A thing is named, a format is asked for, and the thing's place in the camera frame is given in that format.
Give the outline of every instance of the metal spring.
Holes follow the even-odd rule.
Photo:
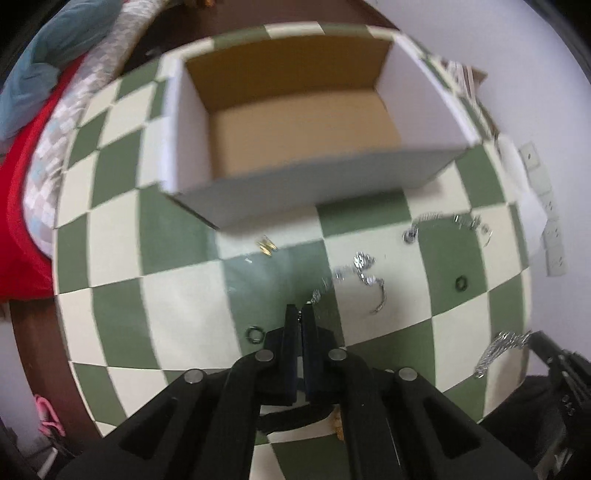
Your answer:
[[[472,218],[470,214],[459,215],[457,213],[454,213],[452,215],[445,215],[441,212],[428,212],[423,213],[422,215],[419,215],[418,217],[413,219],[410,228],[406,230],[402,235],[402,239],[404,240],[404,242],[407,244],[413,244],[418,238],[419,224],[424,222],[431,222],[433,220],[451,220],[454,224],[458,225],[459,228],[465,227],[473,231],[477,230],[480,227],[480,231],[482,232],[482,234],[488,235],[488,239],[486,240],[484,246],[486,247],[491,241],[492,231],[487,224],[482,223],[480,215]]]
[[[490,365],[511,348],[522,349],[530,339],[531,331],[519,335],[515,332],[501,332],[482,354],[474,368],[474,377],[482,378]]]

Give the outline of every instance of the red blanket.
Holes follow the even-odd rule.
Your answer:
[[[83,58],[64,70],[49,100],[19,132],[0,166],[0,301],[53,296],[51,260],[29,236],[22,217],[22,188],[39,137]]]

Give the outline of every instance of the silver chain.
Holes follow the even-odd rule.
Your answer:
[[[335,281],[341,282],[349,274],[357,275],[357,278],[361,280],[364,285],[371,287],[373,285],[378,285],[381,291],[381,301],[376,308],[374,308],[370,313],[376,314],[386,303],[386,289],[384,287],[384,279],[377,278],[374,275],[367,275],[365,273],[366,270],[369,270],[375,264],[375,258],[371,255],[365,254],[363,252],[357,252],[353,256],[353,265],[346,265],[344,267],[335,268],[332,272],[332,277],[330,279],[323,279],[322,282],[324,284],[323,291],[321,292],[319,289],[315,289],[312,292],[312,298],[310,299],[310,303],[318,303],[323,293],[329,291],[332,287],[334,287]]]

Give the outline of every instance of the cardboard box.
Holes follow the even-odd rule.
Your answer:
[[[276,38],[179,60],[161,188],[211,225],[419,187],[475,139],[421,59],[383,38]]]

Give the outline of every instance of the pink shoe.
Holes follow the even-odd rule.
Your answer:
[[[35,395],[35,405],[37,406],[39,420],[41,420],[39,431],[46,437],[52,437],[53,435],[49,427],[53,427],[60,436],[65,437],[66,431],[49,400],[40,395]]]

